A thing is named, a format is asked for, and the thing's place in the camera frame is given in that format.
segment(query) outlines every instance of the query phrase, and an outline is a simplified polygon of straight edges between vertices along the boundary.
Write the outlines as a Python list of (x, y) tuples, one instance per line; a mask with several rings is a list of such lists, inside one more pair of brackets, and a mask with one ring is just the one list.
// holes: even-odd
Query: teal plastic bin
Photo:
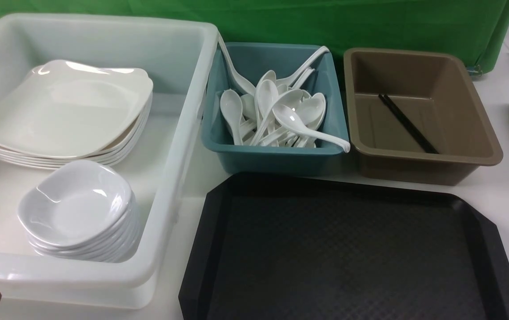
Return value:
[[(236, 70), (254, 85), (272, 69), (277, 77), (291, 75), (316, 51), (317, 45), (228, 43), (228, 53)], [(349, 140), (341, 93), (331, 53), (313, 63), (316, 70), (302, 87), (314, 94), (321, 92), (327, 111), (320, 131)], [(220, 95), (236, 89), (228, 79), (226, 63), (220, 49), (215, 53), (207, 84), (201, 139), (205, 147), (217, 152), (224, 170), (238, 172), (271, 172), (292, 176), (319, 176), (328, 160), (343, 153), (339, 146), (317, 140), (317, 148), (280, 148), (271, 146), (235, 146), (220, 113)]]

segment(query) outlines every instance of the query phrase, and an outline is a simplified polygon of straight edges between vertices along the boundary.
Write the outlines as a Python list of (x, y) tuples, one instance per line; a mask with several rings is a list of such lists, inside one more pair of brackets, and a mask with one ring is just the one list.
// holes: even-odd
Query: stack of plates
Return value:
[(87, 160), (63, 166), (29, 191), (18, 217), (35, 252), (64, 259), (120, 261), (141, 232), (128, 182)]
[(78, 159), (117, 164), (142, 134), (152, 89), (142, 69), (36, 67), (0, 101), (0, 160), (50, 170)]

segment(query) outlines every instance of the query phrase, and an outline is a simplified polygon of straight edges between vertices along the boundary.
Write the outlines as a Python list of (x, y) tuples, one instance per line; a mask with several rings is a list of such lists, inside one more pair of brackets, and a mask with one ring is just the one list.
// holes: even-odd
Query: tray rim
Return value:
[[(220, 215), (224, 212), (221, 207), (229, 205), (225, 202), (228, 197), (236, 196), (236, 191), (240, 193), (240, 188), (234, 184), (240, 184), (241, 181), (248, 181), (249, 184), (260, 184), (268, 186), (269, 182), (273, 184), (276, 178), (288, 180), (289, 185), (295, 185), (298, 188), (313, 184), (313, 188), (335, 188), (336, 190), (346, 190), (356, 193), (371, 193), (383, 190), (384, 192), (393, 192), (395, 198), (398, 195), (423, 195), (427, 200), (426, 203), (442, 203), (443, 201), (450, 202), (455, 210), (463, 210), (471, 213), (470, 215), (462, 215), (464, 233), (466, 237), (470, 234), (466, 225), (470, 225), (472, 230), (474, 227), (481, 229), (481, 235), (484, 238), (483, 243), (477, 243), (478, 250), (474, 249), (474, 244), (468, 245), (470, 253), (470, 260), (472, 264), (481, 263), (474, 260), (474, 255), (487, 257), (486, 267), (490, 274), (485, 277), (486, 281), (482, 281), (481, 275), (474, 275), (480, 290), (480, 295), (486, 295), (491, 302), (486, 302), (482, 299), (482, 305), (486, 315), (490, 319), (505, 319), (509, 320), (509, 260), (505, 253), (505, 249), (496, 225), (487, 217), (478, 212), (464, 199), (454, 194), (444, 192), (433, 192), (424, 190), (411, 190), (404, 188), (374, 186), (369, 184), (352, 184), (346, 182), (337, 182), (329, 180), (314, 180), (311, 178), (297, 178), (291, 176), (280, 176), (275, 174), (256, 174), (252, 172), (242, 172), (229, 177), (222, 182), (212, 191), (208, 192), (201, 213), (201, 219), (197, 228), (197, 233), (193, 241), (191, 254), (185, 269), (185, 275), (181, 283), (179, 291), (179, 302), (181, 311), (185, 320), (203, 320), (209, 312), (210, 298), (214, 285), (215, 277), (207, 278), (208, 274), (216, 275), (218, 260), (220, 259), (220, 251), (222, 250), (222, 243), (224, 241), (224, 228), (226, 227), (226, 217)], [(259, 188), (261, 194), (265, 191), (264, 188)], [(256, 194), (247, 194), (248, 196), (256, 196)]]

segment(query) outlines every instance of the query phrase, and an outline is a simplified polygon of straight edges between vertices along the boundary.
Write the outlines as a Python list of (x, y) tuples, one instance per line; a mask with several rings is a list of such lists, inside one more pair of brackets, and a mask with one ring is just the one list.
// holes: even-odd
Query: brown plastic bin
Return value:
[[(503, 152), (463, 63), (432, 52), (345, 52), (347, 118), (363, 176), (456, 185)], [(431, 142), (429, 154), (379, 99), (387, 94)]]

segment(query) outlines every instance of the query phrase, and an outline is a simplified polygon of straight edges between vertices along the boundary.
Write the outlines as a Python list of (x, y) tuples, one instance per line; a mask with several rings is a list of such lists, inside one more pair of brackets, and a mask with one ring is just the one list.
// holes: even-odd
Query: textured tray surface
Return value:
[(209, 319), (487, 319), (451, 208), (240, 197), (231, 211)]

